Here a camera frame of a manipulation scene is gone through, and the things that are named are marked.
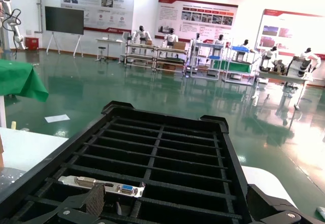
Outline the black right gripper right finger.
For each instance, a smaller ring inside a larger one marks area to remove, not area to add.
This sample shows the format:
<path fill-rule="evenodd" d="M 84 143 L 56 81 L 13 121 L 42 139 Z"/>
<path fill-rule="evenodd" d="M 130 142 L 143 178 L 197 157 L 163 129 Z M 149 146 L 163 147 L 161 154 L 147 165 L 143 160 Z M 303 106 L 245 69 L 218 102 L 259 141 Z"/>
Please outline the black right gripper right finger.
<path fill-rule="evenodd" d="M 289 201 L 265 194 L 254 184 L 249 184 L 247 186 L 246 202 L 252 218 L 252 223 L 323 223 L 318 219 L 302 213 Z"/>

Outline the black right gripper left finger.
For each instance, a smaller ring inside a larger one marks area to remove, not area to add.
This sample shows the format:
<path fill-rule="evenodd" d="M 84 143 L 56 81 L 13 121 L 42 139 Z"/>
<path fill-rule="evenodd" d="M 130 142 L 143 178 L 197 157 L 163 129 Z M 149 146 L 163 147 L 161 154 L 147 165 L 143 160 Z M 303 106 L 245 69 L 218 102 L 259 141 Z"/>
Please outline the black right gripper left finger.
<path fill-rule="evenodd" d="M 95 223 L 104 208 L 105 186 L 95 184 L 87 193 L 66 198 L 55 210 L 26 223 Z"/>

